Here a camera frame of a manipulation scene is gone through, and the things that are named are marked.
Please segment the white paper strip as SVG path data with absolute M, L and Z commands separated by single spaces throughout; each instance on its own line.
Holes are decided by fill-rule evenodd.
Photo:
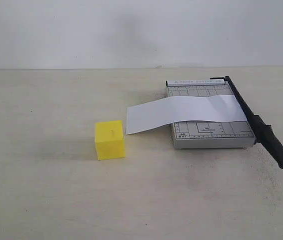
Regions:
M 245 122 L 234 95 L 170 96 L 126 109 L 126 134 L 186 121 Z

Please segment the black cutter blade arm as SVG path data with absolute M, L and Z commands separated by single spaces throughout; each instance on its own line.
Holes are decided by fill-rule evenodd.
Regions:
M 224 80 L 228 82 L 233 95 L 245 114 L 246 119 L 255 135 L 255 142 L 260 143 L 277 162 L 279 168 L 283 169 L 283 145 L 275 136 L 272 126 L 264 123 L 259 115 L 253 113 L 229 76 L 225 76 Z

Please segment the grey paper cutter base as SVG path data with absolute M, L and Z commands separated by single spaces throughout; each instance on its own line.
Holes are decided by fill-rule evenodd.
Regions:
M 206 80 L 169 80 L 166 94 L 168 97 L 212 97 L 234 93 L 223 77 L 212 77 Z M 170 129 L 176 149 L 249 148 L 256 141 L 247 121 L 181 121 L 170 124 Z

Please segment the yellow cube block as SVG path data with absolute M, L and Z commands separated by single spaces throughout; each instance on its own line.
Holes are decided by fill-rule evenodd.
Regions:
M 94 142 L 99 161 L 124 158 L 126 152 L 122 121 L 97 122 Z

